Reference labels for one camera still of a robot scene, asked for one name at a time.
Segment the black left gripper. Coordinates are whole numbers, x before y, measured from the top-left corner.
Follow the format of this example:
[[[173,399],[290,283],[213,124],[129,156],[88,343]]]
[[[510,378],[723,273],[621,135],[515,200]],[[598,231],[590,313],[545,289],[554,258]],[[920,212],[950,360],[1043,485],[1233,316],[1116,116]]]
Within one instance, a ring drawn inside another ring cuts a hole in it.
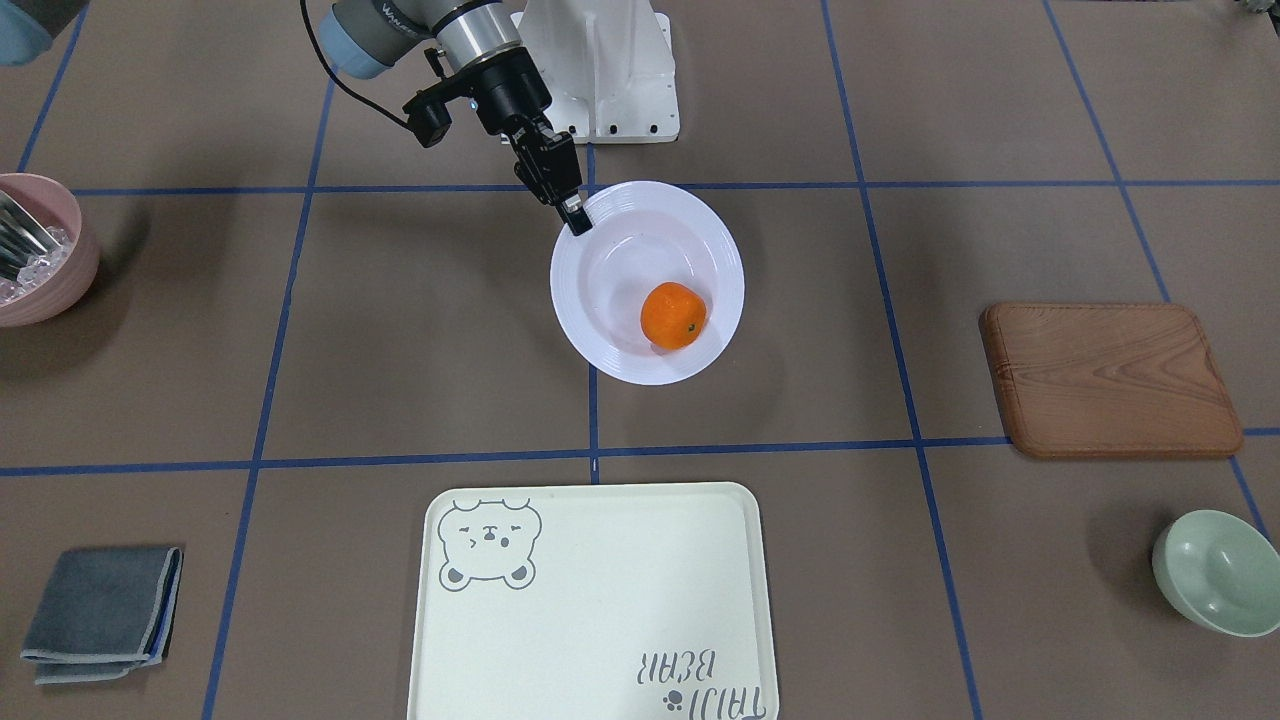
[[[471,86],[484,129],[512,147],[520,182],[541,204],[556,208],[573,237],[590,232],[594,224],[579,192],[582,176],[573,137],[548,119],[550,92],[527,49],[480,61]]]

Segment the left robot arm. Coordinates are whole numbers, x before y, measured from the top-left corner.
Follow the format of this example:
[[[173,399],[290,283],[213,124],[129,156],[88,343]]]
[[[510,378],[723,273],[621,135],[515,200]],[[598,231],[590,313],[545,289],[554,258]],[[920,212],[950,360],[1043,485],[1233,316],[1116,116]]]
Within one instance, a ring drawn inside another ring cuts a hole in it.
[[[484,131],[512,147],[515,174],[526,190],[554,208],[572,234],[593,228],[580,197],[573,136],[550,123],[550,90],[502,1],[335,1],[317,24],[300,3],[300,14],[323,69],[349,97],[425,149],[439,145],[452,127],[449,104],[467,99]],[[436,82],[399,113],[343,81],[372,79],[417,47]]]

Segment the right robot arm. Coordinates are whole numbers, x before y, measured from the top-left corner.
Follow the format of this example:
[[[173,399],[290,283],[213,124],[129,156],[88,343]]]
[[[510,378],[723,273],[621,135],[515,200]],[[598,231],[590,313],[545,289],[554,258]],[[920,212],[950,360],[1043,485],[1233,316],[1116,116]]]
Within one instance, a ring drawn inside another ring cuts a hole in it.
[[[88,1],[1,1],[1,65],[23,67],[51,49]]]

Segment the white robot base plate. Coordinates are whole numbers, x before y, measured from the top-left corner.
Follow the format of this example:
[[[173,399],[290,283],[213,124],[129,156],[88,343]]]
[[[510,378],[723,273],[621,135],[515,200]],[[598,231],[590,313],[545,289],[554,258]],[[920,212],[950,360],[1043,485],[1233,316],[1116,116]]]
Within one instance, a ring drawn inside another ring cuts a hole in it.
[[[649,1],[529,1],[512,18],[554,129],[576,145],[678,140],[672,24]]]

